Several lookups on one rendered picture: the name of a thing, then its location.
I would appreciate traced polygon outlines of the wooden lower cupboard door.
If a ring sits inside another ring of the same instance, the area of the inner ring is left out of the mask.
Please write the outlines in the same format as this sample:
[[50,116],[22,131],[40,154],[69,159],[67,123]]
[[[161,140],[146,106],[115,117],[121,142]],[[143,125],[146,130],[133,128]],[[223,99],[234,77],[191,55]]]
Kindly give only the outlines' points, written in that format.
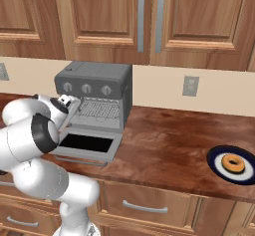
[[255,236],[255,204],[236,202],[223,236]]

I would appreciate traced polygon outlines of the wooden drawer front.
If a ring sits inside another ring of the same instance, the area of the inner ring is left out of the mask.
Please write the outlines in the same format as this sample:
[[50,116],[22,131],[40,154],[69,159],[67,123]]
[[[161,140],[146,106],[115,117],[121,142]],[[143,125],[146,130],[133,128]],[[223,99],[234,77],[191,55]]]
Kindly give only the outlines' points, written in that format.
[[[104,209],[108,214],[193,232],[192,223],[197,197],[170,190],[110,181],[102,183],[101,192]],[[167,207],[168,211],[166,214],[159,214],[126,208],[123,206],[123,200],[151,208]]]
[[[15,220],[35,223],[38,227],[17,225],[7,221],[11,216]],[[30,234],[31,236],[52,236],[61,224],[58,207],[50,202],[34,201],[0,194],[0,228]]]

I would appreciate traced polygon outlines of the grey wall socket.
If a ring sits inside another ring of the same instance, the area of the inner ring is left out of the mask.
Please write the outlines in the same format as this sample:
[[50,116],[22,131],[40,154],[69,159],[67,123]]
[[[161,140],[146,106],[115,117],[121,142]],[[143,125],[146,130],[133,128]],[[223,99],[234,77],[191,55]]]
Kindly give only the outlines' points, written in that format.
[[195,97],[197,94],[198,84],[198,77],[185,76],[182,94],[187,97]]
[[0,63],[0,81],[8,81],[9,76],[6,67],[3,63]]

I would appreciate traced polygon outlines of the grey toaster oven door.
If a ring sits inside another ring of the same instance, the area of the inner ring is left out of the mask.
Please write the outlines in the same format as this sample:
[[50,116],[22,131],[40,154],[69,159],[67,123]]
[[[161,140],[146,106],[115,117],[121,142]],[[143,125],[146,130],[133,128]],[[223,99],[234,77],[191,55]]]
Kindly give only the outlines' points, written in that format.
[[68,127],[52,154],[112,162],[122,138],[120,133]]

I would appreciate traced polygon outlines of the brown bagel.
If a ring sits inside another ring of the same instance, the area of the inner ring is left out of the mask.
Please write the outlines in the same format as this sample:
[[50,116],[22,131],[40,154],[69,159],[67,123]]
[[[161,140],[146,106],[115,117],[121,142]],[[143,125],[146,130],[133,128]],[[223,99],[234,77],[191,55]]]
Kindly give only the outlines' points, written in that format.
[[245,169],[244,160],[237,154],[225,154],[221,159],[221,164],[224,169],[234,174],[242,173]]

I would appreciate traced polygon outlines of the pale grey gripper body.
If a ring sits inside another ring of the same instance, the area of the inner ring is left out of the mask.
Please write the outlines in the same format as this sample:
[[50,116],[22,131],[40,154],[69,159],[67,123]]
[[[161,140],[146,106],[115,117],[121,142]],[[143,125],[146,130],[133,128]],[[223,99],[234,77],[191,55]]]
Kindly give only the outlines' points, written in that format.
[[73,117],[76,110],[79,108],[79,106],[81,104],[81,101],[78,98],[69,97],[69,100],[71,102],[68,107],[69,113],[68,113],[66,119],[64,120],[64,122],[62,123],[62,125],[60,127],[60,131],[63,131],[66,128],[66,126],[69,124],[69,121],[71,120],[71,118]]

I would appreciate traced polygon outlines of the grey toaster oven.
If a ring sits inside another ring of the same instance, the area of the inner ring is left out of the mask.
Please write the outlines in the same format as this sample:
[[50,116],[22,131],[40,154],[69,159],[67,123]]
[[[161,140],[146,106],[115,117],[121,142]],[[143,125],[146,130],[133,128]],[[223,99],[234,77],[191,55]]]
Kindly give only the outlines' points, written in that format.
[[[64,90],[64,83],[72,85],[69,93]],[[92,87],[90,94],[82,91],[84,84]],[[55,77],[55,86],[59,95],[76,97],[81,104],[108,103],[120,108],[118,118],[79,118],[75,113],[70,120],[71,125],[114,132],[124,130],[132,107],[132,65],[74,61]],[[109,96],[102,93],[103,86],[112,89]]]

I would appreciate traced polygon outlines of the dark blue and white plate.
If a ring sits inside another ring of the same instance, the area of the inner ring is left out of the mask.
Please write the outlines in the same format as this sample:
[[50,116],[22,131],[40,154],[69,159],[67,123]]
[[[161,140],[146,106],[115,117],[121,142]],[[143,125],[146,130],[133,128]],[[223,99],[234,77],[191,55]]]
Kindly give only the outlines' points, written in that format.
[[[242,173],[234,174],[223,168],[221,159],[225,154],[237,154],[245,163]],[[207,163],[212,171],[222,179],[239,185],[255,184],[255,155],[251,152],[233,145],[218,145],[207,152]]]

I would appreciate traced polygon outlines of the wooden cupboard door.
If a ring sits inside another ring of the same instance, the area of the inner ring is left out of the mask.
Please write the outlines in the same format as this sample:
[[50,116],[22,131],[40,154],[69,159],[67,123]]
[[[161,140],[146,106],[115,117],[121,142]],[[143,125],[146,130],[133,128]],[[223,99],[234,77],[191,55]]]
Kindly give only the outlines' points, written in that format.
[[244,71],[255,44],[255,0],[164,0],[161,52],[155,52],[152,0],[150,62],[158,66]]
[[56,0],[68,60],[149,63],[151,0],[144,0],[143,53],[137,51],[137,0]]
[[223,236],[255,236],[255,204],[236,202]]
[[56,0],[0,0],[0,56],[65,59]]

